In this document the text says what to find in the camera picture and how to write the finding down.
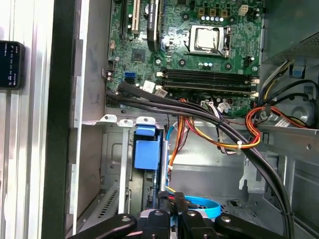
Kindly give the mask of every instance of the metal bracket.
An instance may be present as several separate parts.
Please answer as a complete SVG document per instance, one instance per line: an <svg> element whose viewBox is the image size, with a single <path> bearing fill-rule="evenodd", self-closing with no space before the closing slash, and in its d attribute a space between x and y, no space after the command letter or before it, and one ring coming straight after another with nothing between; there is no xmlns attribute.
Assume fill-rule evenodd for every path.
<svg viewBox="0 0 319 239"><path fill-rule="evenodd" d="M156 120L153 117L138 117L136 124L155 125Z"/></svg>
<svg viewBox="0 0 319 239"><path fill-rule="evenodd" d="M245 180L247 180L248 193L265 193L265 179L261 178L261 181L256 181L257 168L250 162L248 158L245 159L244 175L239 181L239 189L244 187Z"/></svg>

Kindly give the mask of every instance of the chip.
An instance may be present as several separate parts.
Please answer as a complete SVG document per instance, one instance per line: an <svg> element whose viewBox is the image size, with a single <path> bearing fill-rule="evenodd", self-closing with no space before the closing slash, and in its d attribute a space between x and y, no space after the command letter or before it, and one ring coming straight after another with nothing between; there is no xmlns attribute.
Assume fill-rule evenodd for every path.
<svg viewBox="0 0 319 239"><path fill-rule="evenodd" d="M144 49L132 49L132 61L143 63L145 62L145 50Z"/></svg>

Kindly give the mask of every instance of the pci slot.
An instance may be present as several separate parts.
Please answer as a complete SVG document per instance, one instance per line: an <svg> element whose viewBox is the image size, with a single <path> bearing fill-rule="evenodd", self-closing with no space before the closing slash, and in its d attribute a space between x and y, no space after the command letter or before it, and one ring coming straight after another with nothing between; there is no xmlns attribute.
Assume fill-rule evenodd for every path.
<svg viewBox="0 0 319 239"><path fill-rule="evenodd" d="M133 20L132 20L133 34L139 33L140 5L141 5L141 0L134 0Z"/></svg>

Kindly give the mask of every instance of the capacitor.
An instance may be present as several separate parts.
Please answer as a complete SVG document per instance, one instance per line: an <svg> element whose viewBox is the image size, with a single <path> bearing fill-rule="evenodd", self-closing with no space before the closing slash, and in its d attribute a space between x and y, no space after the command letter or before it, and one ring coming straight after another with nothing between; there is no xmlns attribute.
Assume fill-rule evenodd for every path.
<svg viewBox="0 0 319 239"><path fill-rule="evenodd" d="M133 15L132 14L128 15L128 20L129 20L129 22L132 22L132 20L133 20Z"/></svg>

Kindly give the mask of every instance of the blue plastic latch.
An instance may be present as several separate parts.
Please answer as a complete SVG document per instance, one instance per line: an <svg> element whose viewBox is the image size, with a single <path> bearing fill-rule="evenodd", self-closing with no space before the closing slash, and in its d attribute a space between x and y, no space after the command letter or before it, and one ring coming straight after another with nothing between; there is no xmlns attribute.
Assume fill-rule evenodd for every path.
<svg viewBox="0 0 319 239"><path fill-rule="evenodd" d="M160 161L160 135L157 141L136 140L134 167L157 170Z"/></svg>
<svg viewBox="0 0 319 239"><path fill-rule="evenodd" d="M135 134L143 136L154 136L155 135L155 126L154 125L138 125L135 130Z"/></svg>

